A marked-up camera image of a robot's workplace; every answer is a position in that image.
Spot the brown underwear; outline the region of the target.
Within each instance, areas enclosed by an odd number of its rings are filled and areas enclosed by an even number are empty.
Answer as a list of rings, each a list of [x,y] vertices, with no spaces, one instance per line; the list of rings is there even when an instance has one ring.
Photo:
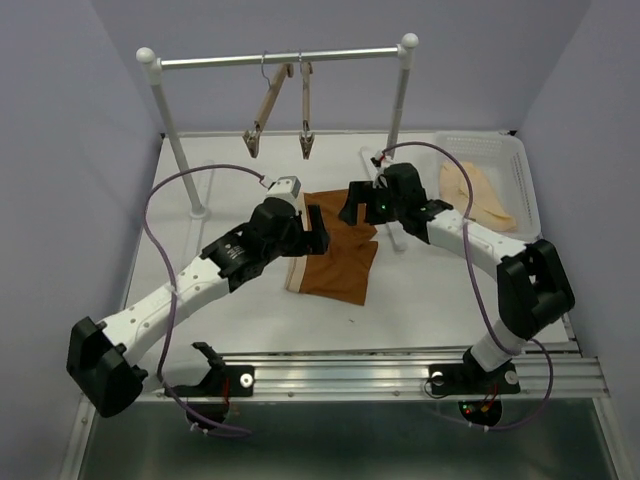
[[[317,205],[329,234],[323,255],[292,258],[284,288],[353,305],[365,304],[369,274],[378,251],[377,229],[360,220],[349,226],[338,218],[346,202],[345,190],[303,194],[300,205]]]

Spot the wooden clip hanger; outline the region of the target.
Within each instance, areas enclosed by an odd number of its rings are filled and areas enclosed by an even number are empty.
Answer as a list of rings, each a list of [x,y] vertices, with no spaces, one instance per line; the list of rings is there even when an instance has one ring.
[[[311,75],[313,66],[311,62],[303,61],[299,55],[299,67],[302,79],[302,121],[299,132],[299,143],[302,158],[308,160],[315,141],[315,133],[311,130]]]
[[[251,158],[259,155],[260,137],[265,130],[275,103],[279,97],[284,81],[294,76],[293,65],[282,63],[272,77],[268,77],[264,71],[267,52],[264,51],[260,61],[261,75],[267,82],[267,91],[253,121],[253,126],[247,129],[242,139]]]

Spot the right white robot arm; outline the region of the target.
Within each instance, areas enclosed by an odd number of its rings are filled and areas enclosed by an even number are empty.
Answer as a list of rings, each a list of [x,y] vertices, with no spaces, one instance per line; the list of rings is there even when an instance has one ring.
[[[498,318],[463,358],[460,378],[482,390],[525,344],[575,306],[575,296],[555,246],[526,243],[483,227],[451,204],[428,198],[417,169],[387,167],[374,181],[350,183],[339,213],[349,226],[399,223],[409,235],[465,259],[469,272],[482,270],[497,285]]]

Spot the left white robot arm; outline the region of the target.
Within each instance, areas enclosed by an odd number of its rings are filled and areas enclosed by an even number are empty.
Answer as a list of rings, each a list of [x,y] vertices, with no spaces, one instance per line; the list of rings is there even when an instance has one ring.
[[[98,413],[113,417],[143,391],[148,373],[139,361],[158,341],[170,339],[179,323],[259,277],[274,260],[322,255],[328,246],[319,206],[300,212],[269,197],[247,222],[171,273],[167,284],[100,321],[79,320],[71,329],[66,370]]]

